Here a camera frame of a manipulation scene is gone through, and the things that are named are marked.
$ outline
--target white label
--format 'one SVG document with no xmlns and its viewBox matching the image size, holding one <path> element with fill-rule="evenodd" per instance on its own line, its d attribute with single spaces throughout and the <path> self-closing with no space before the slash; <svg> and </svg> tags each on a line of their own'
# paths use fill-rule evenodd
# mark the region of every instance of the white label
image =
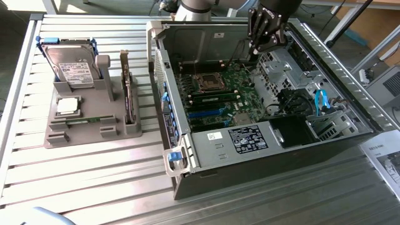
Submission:
<svg viewBox="0 0 400 225">
<path fill-rule="evenodd" d="M 208 140 L 215 140 L 223 138 L 223 134 L 220 132 L 207 134 Z"/>
<path fill-rule="evenodd" d="M 69 112 L 60 112 L 60 115 L 65 115 L 65 114 L 73 114 L 75 111 L 69 111 Z"/>
<path fill-rule="evenodd" d="M 215 98 L 203 99 L 203 102 L 217 101 L 217 100 L 219 100 L 219 98 L 215 97 Z"/>
<path fill-rule="evenodd" d="M 80 123 L 88 123 L 88 121 L 84 120 L 84 121 L 76 121 L 76 122 L 67 122 L 68 125 L 80 124 Z"/>
<path fill-rule="evenodd" d="M 69 84 L 93 83 L 92 73 L 87 62 L 59 64 Z"/>
<path fill-rule="evenodd" d="M 215 33 L 213 38 L 223 38 L 225 33 Z"/>
</svg>

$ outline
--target barcode label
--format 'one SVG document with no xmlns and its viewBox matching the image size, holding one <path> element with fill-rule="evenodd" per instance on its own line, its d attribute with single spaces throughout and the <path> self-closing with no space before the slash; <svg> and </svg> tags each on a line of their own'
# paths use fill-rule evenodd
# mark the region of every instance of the barcode label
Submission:
<svg viewBox="0 0 400 225">
<path fill-rule="evenodd" d="M 68 84 L 87 84 L 93 83 L 92 73 L 87 62 L 60 63 Z"/>
</svg>

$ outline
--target hard drive label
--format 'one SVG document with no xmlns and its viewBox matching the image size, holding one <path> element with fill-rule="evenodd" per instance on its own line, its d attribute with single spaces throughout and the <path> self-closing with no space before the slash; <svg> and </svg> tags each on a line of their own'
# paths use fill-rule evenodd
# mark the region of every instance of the hard drive label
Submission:
<svg viewBox="0 0 400 225">
<path fill-rule="evenodd" d="M 228 130 L 239 154 L 268 148 L 259 126 Z"/>
<path fill-rule="evenodd" d="M 92 73 L 87 62 L 59 64 L 69 84 L 93 83 Z"/>
</svg>

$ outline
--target metal slotted table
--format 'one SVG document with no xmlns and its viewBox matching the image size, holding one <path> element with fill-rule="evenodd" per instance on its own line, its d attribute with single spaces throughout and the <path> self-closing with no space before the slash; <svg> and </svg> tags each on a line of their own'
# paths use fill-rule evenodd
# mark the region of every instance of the metal slotted table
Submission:
<svg viewBox="0 0 400 225">
<path fill-rule="evenodd" d="M 399 201 L 356 148 L 319 165 L 173 200 L 145 60 L 145 22 L 168 19 L 31 17 L 0 124 L 1 210 L 41 206 L 77 225 L 397 224 Z M 129 67 L 140 84 L 143 137 L 43 147 L 53 73 L 36 49 L 37 35 L 95 37 L 100 54 L 112 60 L 111 76 L 121 72 L 120 50 L 129 50 Z"/>
</svg>

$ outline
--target sticker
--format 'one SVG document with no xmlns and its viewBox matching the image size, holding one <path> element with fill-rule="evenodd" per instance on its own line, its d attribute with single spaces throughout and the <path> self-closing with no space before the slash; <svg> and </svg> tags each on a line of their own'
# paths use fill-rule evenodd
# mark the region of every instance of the sticker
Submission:
<svg viewBox="0 0 400 225">
<path fill-rule="evenodd" d="M 60 112 L 60 115 L 73 114 L 75 111 L 71 112 Z"/>
<path fill-rule="evenodd" d="M 68 125 L 80 124 L 80 123 L 88 123 L 88 121 L 84 120 L 84 121 L 76 121 L 76 122 L 67 122 Z"/>
<path fill-rule="evenodd" d="M 221 139 L 223 138 L 223 134 L 220 132 L 216 132 L 216 133 L 209 133 L 207 134 L 208 136 L 208 140 L 215 140 L 215 139 Z"/>
<path fill-rule="evenodd" d="M 68 84 L 93 83 L 92 73 L 87 62 L 59 64 Z"/>
<path fill-rule="evenodd" d="M 259 126 L 243 127 L 228 131 L 239 154 L 268 148 Z"/>
<path fill-rule="evenodd" d="M 207 98 L 207 99 L 203 99 L 203 102 L 217 101 L 217 100 L 219 100 L 217 97 L 215 97 L 215 98 Z"/>
<path fill-rule="evenodd" d="M 215 33 L 213 38 L 223 38 L 225 33 Z"/>
</svg>

